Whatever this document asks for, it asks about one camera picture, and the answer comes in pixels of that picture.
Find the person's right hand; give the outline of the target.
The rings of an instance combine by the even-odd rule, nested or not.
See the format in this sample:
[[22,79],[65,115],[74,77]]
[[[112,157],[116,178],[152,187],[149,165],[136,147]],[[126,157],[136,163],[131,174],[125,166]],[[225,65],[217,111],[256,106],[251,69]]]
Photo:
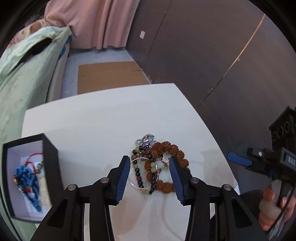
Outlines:
[[258,216],[258,222],[264,231],[268,231],[275,223],[281,213],[281,209],[284,208],[288,200],[287,196],[283,197],[280,202],[281,208],[279,208],[273,203],[274,198],[274,191],[267,187],[263,192],[263,199],[259,204],[260,213]]

